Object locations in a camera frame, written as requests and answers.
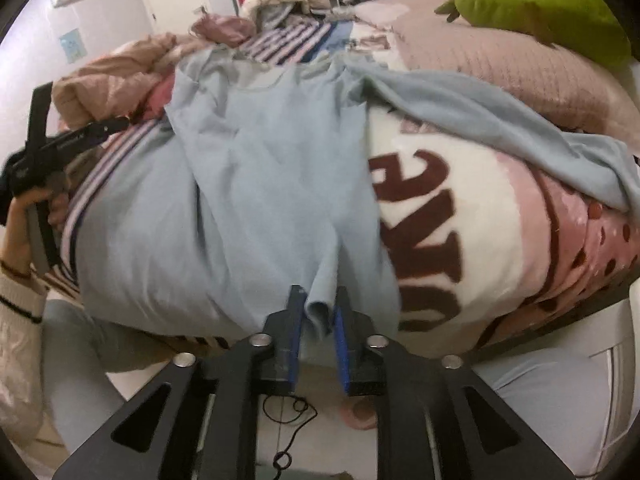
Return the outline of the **cream sweater left forearm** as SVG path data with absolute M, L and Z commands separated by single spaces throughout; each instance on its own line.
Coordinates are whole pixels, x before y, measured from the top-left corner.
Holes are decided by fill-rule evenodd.
M 46 291 L 28 276 L 1 266 L 1 429 L 20 448 L 43 423 L 42 315 Z

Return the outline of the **person's left hand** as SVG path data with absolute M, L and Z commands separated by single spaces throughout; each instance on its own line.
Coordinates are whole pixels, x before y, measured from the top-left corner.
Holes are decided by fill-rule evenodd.
M 48 223 L 62 226 L 68 211 L 68 194 L 48 188 L 32 188 L 11 202 L 1 248 L 1 271 L 14 281 L 28 284 L 32 279 L 32 246 L 30 246 L 27 209 L 46 202 L 50 207 Z

